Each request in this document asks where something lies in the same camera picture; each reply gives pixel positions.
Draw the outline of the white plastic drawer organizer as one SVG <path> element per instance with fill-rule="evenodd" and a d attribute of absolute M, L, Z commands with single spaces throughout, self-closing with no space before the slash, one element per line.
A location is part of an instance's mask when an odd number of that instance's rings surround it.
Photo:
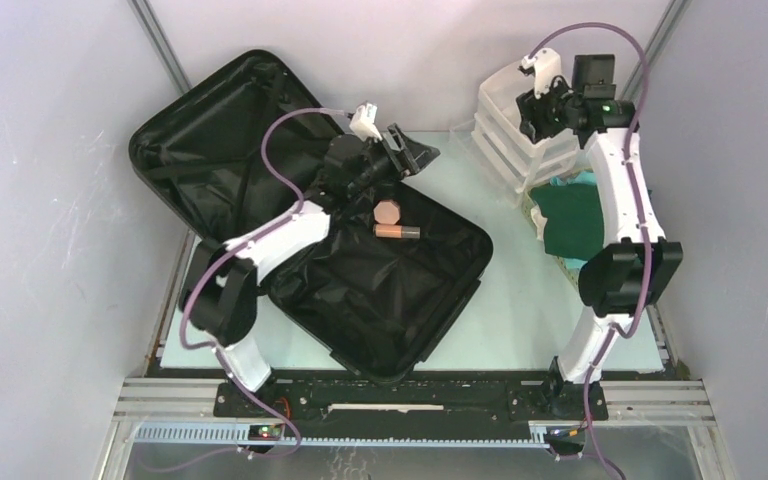
<path fill-rule="evenodd" d="M 504 66 L 479 85 L 473 117 L 449 131 L 449 140 L 478 167 L 495 197 L 512 208 L 529 188 L 572 171 L 579 155 L 568 131 L 538 143 L 520 132 L 516 98 L 532 86 L 517 61 Z"/>

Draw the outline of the pink brown small box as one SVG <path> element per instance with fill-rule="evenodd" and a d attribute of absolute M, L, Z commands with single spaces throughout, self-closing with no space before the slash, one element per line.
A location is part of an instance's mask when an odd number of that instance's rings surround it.
<path fill-rule="evenodd" d="M 374 207 L 373 216 L 378 224 L 395 225 L 400 221 L 401 209 L 393 200 L 382 200 Z"/>

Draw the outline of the orange grey cylindrical tube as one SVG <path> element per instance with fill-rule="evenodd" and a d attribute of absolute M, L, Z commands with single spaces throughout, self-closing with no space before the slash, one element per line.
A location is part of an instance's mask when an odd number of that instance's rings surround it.
<path fill-rule="evenodd" d="M 379 238 L 410 240 L 421 238 L 421 229 L 412 226 L 376 224 L 373 227 L 373 233 Z"/>

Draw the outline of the black ribbed hard-shell suitcase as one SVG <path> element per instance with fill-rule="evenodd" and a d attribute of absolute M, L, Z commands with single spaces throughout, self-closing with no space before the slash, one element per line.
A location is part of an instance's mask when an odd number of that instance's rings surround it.
<path fill-rule="evenodd" d="M 148 120 L 129 155 L 137 176 L 200 241 L 226 241 L 303 197 L 329 143 L 344 134 L 282 60 L 251 50 Z M 376 237 L 373 209 L 382 200 L 397 202 L 395 225 L 419 227 L 421 238 Z M 326 239 L 269 274 L 259 297 L 345 368 L 398 381 L 455 322 L 492 255 L 483 229 L 403 179 L 337 212 Z"/>

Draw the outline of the turquoise t-shirt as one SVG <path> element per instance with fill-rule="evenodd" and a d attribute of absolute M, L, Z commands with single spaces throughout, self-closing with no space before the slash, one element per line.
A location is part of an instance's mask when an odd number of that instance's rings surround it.
<path fill-rule="evenodd" d="M 562 187 L 567 185 L 589 185 L 596 186 L 597 179 L 592 171 L 580 171 L 574 175 L 568 176 L 554 176 L 549 180 L 549 184 L 553 187 Z"/>

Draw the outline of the white garment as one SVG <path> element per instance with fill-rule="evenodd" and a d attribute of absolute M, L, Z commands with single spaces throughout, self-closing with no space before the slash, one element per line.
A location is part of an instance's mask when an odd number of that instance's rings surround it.
<path fill-rule="evenodd" d="M 538 206 L 534 206 L 530 209 L 529 217 L 535 228 L 537 240 L 543 242 L 547 219 L 542 215 L 542 212 Z"/>

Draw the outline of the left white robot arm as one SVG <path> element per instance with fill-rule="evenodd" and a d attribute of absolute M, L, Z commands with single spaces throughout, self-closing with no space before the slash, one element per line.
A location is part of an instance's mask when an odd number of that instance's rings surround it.
<path fill-rule="evenodd" d="M 438 148 L 412 139 L 396 124 L 380 139 L 337 136 L 302 200 L 244 235 L 197 244 L 179 297 L 181 324 L 207 335 L 207 346 L 240 387 L 238 404 L 250 415 L 264 416 L 276 403 L 276 390 L 267 383 L 272 368 L 251 333 L 263 280 L 325 240 L 333 216 L 360 195 L 419 174 L 439 155 Z"/>

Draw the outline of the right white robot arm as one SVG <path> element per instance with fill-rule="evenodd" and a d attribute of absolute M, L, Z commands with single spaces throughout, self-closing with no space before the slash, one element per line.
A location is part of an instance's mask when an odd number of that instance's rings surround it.
<path fill-rule="evenodd" d="M 603 246 L 579 272 L 581 316 L 534 400 L 563 420 L 589 418 L 612 347 L 636 334 L 643 312 L 683 260 L 681 244 L 667 240 L 652 207 L 640 162 L 639 113 L 633 102 L 616 99 L 614 63 L 611 54 L 580 55 L 566 79 L 560 55 L 543 47 L 519 66 L 533 79 L 517 99 L 521 132 L 536 142 L 564 132 L 577 138 L 603 218 Z"/>

